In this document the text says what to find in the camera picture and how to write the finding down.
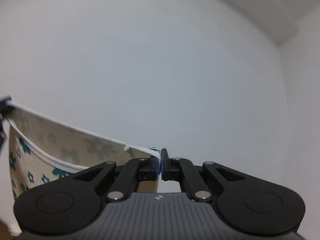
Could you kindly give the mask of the cream green floral garment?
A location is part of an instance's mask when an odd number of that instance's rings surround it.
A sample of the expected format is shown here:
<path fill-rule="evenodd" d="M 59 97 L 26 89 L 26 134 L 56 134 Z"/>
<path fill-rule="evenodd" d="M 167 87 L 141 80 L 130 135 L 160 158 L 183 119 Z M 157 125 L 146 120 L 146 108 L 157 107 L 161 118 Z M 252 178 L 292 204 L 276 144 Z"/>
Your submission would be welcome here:
<path fill-rule="evenodd" d="M 118 166 L 136 158 L 155 157 L 156 148 L 132 146 L 62 124 L 22 106 L 11 104 L 9 168 L 13 197 L 106 161 Z"/>

